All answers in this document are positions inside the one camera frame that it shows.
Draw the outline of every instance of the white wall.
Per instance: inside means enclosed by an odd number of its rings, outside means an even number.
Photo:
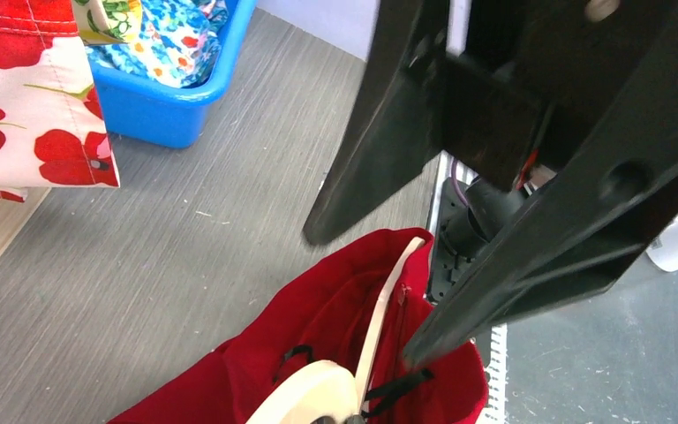
[[[367,59],[379,0],[260,0],[259,7],[353,56]],[[468,0],[452,0],[449,49],[460,52]]]

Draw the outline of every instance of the blue plastic bin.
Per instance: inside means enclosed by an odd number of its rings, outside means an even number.
[[[187,148],[200,136],[209,106],[224,95],[258,0],[225,0],[230,14],[219,32],[222,50],[209,79],[194,88],[90,64],[108,131],[168,148]]]

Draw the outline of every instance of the black strap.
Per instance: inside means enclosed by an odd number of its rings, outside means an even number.
[[[282,362],[276,369],[276,374],[274,376],[274,380],[272,381],[272,383],[276,384],[276,382],[279,381],[279,370],[282,369],[282,367],[284,367],[284,364],[287,363],[288,360],[291,360],[292,358],[298,356],[301,353],[304,353],[305,356],[307,357],[305,359],[307,363],[311,364],[315,362],[315,358],[313,357],[313,348],[307,344],[298,344],[292,349],[289,349],[287,353],[284,354],[284,356],[282,357]]]
[[[434,378],[433,372],[427,368],[422,368],[417,372],[407,374],[397,378],[392,382],[387,382],[365,394],[365,401],[382,398],[378,405],[372,411],[362,413],[363,418],[372,418],[381,415],[390,409],[397,400],[401,399],[409,392],[414,390],[421,383]]]

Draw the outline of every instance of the yellow patterned fabric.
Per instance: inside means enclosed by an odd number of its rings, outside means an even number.
[[[71,0],[79,36],[87,45],[136,40],[141,29],[140,0]]]

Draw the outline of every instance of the blue bin rim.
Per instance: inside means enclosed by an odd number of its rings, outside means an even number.
[[[215,67],[204,84],[193,88],[168,87],[157,81],[90,63],[95,85],[116,87],[150,100],[178,103],[179,106],[196,107],[214,102],[222,97],[230,86],[240,47],[243,45],[256,3],[258,0],[238,0],[235,10],[230,11],[226,24],[227,36],[222,43]]]

